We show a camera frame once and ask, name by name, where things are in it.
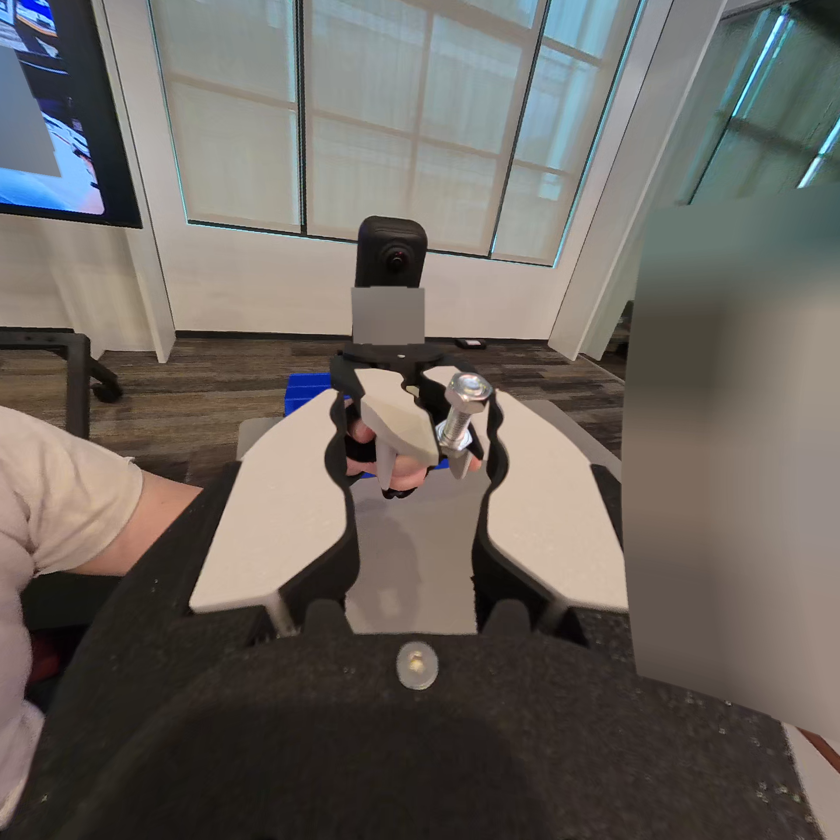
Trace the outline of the person's left forearm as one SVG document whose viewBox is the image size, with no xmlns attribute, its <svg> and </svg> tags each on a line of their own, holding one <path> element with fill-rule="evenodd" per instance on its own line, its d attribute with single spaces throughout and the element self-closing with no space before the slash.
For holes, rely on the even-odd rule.
<svg viewBox="0 0 840 840">
<path fill-rule="evenodd" d="M 114 540 L 70 570 L 88 576 L 124 576 L 202 493 L 200 487 L 142 471 L 142 491 L 131 518 Z"/>
</svg>

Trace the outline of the glass partition window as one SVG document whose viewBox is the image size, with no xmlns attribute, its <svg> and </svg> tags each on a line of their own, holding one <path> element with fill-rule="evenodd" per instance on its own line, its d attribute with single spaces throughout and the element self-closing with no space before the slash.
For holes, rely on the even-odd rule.
<svg viewBox="0 0 840 840">
<path fill-rule="evenodd" d="M 778 2 L 723 18 L 696 80 L 675 204 L 838 182 L 838 1 Z"/>
</svg>

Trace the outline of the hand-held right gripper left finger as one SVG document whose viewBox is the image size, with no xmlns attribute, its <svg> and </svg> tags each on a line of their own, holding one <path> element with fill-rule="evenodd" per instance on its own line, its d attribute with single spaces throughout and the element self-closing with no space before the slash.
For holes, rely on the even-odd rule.
<svg viewBox="0 0 840 840">
<path fill-rule="evenodd" d="M 343 601 L 361 568 L 346 429 L 343 397 L 328 389 L 251 446 L 190 597 L 193 613 L 262 607 L 276 633 L 295 634 L 310 604 Z"/>
</svg>

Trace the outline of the large window with blinds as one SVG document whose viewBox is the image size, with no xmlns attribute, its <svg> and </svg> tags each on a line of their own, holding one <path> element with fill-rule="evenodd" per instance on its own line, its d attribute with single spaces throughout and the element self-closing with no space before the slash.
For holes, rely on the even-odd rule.
<svg viewBox="0 0 840 840">
<path fill-rule="evenodd" d="M 551 266 L 643 9 L 150 2 L 186 219 Z"/>
</svg>

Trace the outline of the black screen stand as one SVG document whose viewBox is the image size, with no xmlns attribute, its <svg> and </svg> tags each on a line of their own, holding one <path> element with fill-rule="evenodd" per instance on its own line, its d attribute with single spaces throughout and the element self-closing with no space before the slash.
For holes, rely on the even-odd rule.
<svg viewBox="0 0 840 840">
<path fill-rule="evenodd" d="M 92 396 L 105 404 L 114 404 L 123 398 L 118 376 L 93 359 L 91 342 L 83 333 L 2 327 L 1 349 L 47 351 L 65 362 L 65 427 L 68 434 L 89 439 Z"/>
</svg>

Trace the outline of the silver hex bolt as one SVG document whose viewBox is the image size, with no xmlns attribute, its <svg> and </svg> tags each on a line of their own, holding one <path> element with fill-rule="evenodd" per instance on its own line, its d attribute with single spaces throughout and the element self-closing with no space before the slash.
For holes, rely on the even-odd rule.
<svg viewBox="0 0 840 840">
<path fill-rule="evenodd" d="M 460 372 L 455 375 L 448 385 L 446 396 L 452 406 L 452 410 L 448 415 L 447 421 L 451 424 L 463 423 L 466 421 L 466 414 L 457 411 L 458 407 L 463 407 L 467 411 L 475 411 L 481 408 L 480 403 L 487 397 L 491 397 L 493 388 L 487 380 L 481 375 L 473 372 Z M 478 461 L 481 461 L 483 454 L 478 455 Z M 459 455 L 447 458 L 448 468 L 454 478 L 462 480 L 467 476 L 470 469 L 470 464 L 474 461 L 474 454 L 464 451 Z"/>
</svg>

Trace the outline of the silver hex nut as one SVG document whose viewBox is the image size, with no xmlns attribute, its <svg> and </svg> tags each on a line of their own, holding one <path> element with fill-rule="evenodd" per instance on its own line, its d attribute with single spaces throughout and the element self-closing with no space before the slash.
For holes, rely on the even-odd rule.
<svg viewBox="0 0 840 840">
<path fill-rule="evenodd" d="M 466 421 L 451 424 L 449 421 L 442 421 L 435 427 L 437 443 L 442 457 L 451 458 L 469 450 L 473 443 L 473 435 L 470 430 L 469 415 Z"/>
</svg>

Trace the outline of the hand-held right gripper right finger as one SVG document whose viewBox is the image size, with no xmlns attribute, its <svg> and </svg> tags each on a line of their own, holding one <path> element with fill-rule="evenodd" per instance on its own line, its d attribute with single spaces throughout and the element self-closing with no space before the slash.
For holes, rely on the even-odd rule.
<svg viewBox="0 0 840 840">
<path fill-rule="evenodd" d="M 571 634 L 571 610 L 628 614 L 617 458 L 549 402 L 498 391 L 486 425 L 479 627 L 505 600 L 546 634 Z"/>
</svg>

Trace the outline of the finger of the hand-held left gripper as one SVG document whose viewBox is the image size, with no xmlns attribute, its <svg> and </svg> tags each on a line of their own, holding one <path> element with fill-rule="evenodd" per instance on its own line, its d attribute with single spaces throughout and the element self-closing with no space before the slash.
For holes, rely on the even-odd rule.
<svg viewBox="0 0 840 840">
<path fill-rule="evenodd" d="M 362 396 L 354 398 L 360 418 L 373 431 L 377 442 L 421 465 L 437 464 L 438 441 L 431 416 L 405 390 L 402 373 L 359 367 L 354 374 L 362 389 Z"/>
<path fill-rule="evenodd" d="M 438 427 L 446 424 L 452 406 L 446 396 L 446 391 L 453 377 L 459 374 L 457 368 L 452 365 L 439 365 L 423 371 L 418 380 L 419 404 L 426 409 L 431 418 L 436 437 L 439 437 Z M 469 422 L 463 434 L 464 449 L 472 454 L 487 454 L 489 438 L 487 436 L 487 409 L 489 397 L 481 403 L 481 408 L 475 411 L 467 411 L 458 407 L 457 411 L 465 413 Z"/>
</svg>

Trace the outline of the orange cloth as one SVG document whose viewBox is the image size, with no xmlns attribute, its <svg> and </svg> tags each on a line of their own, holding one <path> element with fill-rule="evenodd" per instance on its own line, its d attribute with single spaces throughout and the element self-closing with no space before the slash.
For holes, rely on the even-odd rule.
<svg viewBox="0 0 840 840">
<path fill-rule="evenodd" d="M 64 642 L 57 628 L 42 629 L 30 634 L 31 666 L 27 687 L 60 676 L 64 667 Z"/>
</svg>

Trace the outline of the person's left hand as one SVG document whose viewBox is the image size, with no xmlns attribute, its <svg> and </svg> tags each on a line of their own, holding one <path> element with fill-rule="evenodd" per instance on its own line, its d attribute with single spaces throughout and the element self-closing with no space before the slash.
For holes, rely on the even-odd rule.
<svg viewBox="0 0 840 840">
<path fill-rule="evenodd" d="M 346 454 L 346 476 L 351 483 L 363 476 L 378 477 L 381 461 L 377 450 L 377 437 L 362 420 L 352 412 L 346 413 L 348 424 L 344 437 Z M 384 499 L 409 497 L 425 482 L 431 467 L 426 467 L 408 455 L 395 457 L 391 477 L 387 486 L 381 489 Z"/>
</svg>

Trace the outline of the wall screen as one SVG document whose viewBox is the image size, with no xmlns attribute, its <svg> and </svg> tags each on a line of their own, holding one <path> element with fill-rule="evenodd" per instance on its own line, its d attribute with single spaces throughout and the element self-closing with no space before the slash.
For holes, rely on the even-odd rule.
<svg viewBox="0 0 840 840">
<path fill-rule="evenodd" d="M 1 213 L 142 228 L 89 1 L 1 2 Z"/>
</svg>

